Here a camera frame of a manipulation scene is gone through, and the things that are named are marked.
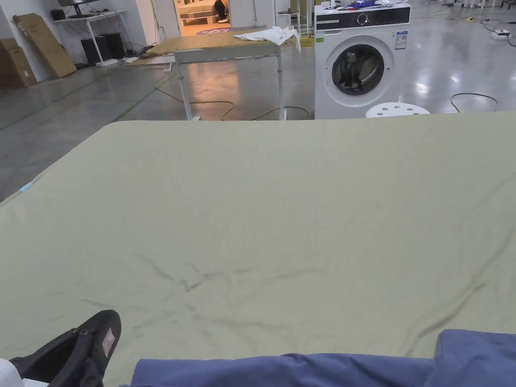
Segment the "black pants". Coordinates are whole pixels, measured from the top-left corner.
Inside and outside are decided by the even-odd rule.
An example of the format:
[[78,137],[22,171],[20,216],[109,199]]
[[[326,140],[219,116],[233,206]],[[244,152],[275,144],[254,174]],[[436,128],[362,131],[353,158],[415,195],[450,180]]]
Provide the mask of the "black pants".
[[226,14],[225,14],[225,5],[224,3],[221,1],[221,0],[217,0],[215,2],[215,4],[213,4],[215,10],[217,11],[217,13],[219,14],[219,18],[221,20],[225,20],[227,18]]

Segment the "cardboard box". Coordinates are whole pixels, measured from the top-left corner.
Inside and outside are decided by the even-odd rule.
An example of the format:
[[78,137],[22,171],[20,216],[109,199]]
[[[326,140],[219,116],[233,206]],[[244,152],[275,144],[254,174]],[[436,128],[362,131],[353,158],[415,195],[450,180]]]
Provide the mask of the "cardboard box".
[[56,76],[63,78],[77,70],[72,59],[59,44],[41,16],[30,13],[13,16],[12,19],[20,31],[34,44]]
[[37,85],[29,62],[16,40],[0,40],[0,89]]
[[16,39],[2,39],[0,40],[0,50],[7,51],[11,49],[17,49],[18,43]]

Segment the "washing machine drum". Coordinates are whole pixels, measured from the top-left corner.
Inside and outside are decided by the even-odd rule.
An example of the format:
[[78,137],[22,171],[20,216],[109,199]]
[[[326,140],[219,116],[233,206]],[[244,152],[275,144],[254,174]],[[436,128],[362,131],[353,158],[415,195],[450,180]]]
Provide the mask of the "washing machine drum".
[[383,77],[383,58],[368,44],[348,47],[333,64],[333,83],[347,95],[363,95],[372,91]]

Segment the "monitor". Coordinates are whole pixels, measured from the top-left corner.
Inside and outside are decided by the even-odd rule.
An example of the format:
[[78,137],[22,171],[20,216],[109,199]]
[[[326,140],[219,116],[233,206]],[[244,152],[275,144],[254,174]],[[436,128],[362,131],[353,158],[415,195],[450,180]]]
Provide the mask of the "monitor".
[[80,11],[79,5],[86,3],[93,3],[98,0],[58,0],[62,7],[73,6],[77,15],[70,16],[71,18],[87,18],[89,15],[83,15]]

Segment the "washing machine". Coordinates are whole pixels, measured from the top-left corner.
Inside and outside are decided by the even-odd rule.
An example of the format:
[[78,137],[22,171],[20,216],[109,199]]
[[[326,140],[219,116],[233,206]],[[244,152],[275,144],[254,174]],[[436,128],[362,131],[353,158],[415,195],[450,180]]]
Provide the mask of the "washing machine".
[[398,102],[411,7],[315,7],[315,119],[360,118]]

